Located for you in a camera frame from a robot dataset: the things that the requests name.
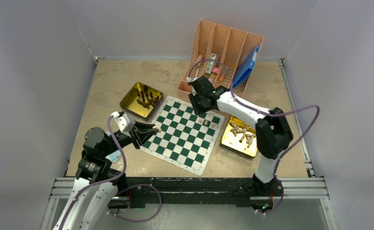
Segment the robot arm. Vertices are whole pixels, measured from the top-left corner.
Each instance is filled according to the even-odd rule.
[[[82,159],[78,163],[72,193],[63,214],[53,229],[93,229],[99,215],[104,212],[109,201],[117,194],[118,187],[127,187],[125,174],[115,181],[86,189],[71,209],[69,209],[69,206],[79,190],[89,184],[110,179],[120,174],[119,171],[110,168],[112,162],[105,158],[118,150],[113,138],[116,138],[122,147],[132,143],[135,148],[139,149],[151,136],[160,131],[154,125],[137,122],[123,112],[115,112],[112,115],[119,127],[119,131],[115,132],[114,136],[107,135],[99,127],[91,128],[85,134]],[[61,226],[64,214],[68,210],[69,213],[64,221],[64,226]]]
[[[238,104],[231,96],[229,89],[223,86],[215,89],[205,76],[201,76],[189,84],[196,92],[196,94],[188,95],[196,115],[215,109],[227,112],[255,128],[257,148],[261,153],[261,158],[254,179],[259,180],[261,184],[270,183],[274,179],[273,172],[279,155],[288,148],[290,141],[293,140],[293,134],[286,117],[271,118]],[[239,97],[238,100],[268,114],[283,113],[279,108],[269,110]]]

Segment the blue binder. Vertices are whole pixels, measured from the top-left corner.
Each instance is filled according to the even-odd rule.
[[[253,67],[255,66],[255,60],[257,54],[259,53],[259,46],[255,46],[253,50],[250,52],[248,57],[242,63],[242,65],[236,70],[234,79],[232,79],[233,88],[243,82],[252,72]]]

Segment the white wall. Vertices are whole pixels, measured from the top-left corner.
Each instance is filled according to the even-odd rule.
[[[296,106],[321,106],[305,140],[339,229],[374,229],[374,0],[319,0],[285,67]]]
[[[0,0],[0,229],[39,229],[94,70],[65,1]]]
[[[95,56],[191,57],[200,19],[265,36],[260,58],[289,53],[316,0],[69,0]]]

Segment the chessboard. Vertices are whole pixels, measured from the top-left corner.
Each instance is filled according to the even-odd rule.
[[[167,96],[152,121],[162,131],[146,141],[140,149],[201,175],[224,117],[211,111],[196,116],[191,104]]]

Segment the floor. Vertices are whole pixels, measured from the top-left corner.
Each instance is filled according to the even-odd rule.
[[[120,111],[119,102],[137,81],[147,84],[164,93],[188,102],[187,94],[177,90],[189,61],[120,61],[100,60],[88,95],[80,126],[71,152],[67,176],[75,175],[78,161],[81,159],[84,134],[92,127],[106,130],[106,121],[114,111]],[[257,62],[243,98],[256,105],[268,108],[279,107],[290,111],[291,105],[285,88],[278,62]],[[229,115],[224,115],[224,130]],[[294,139],[298,138],[293,115],[287,116]],[[198,177],[177,166],[167,163],[152,155],[134,149],[129,145],[124,148],[128,162],[127,176],[179,176]],[[252,177],[259,158],[252,161],[214,147],[205,168],[199,177]],[[122,169],[122,161],[112,164],[112,168]],[[295,146],[282,159],[278,172],[281,178],[308,177],[300,145]]]

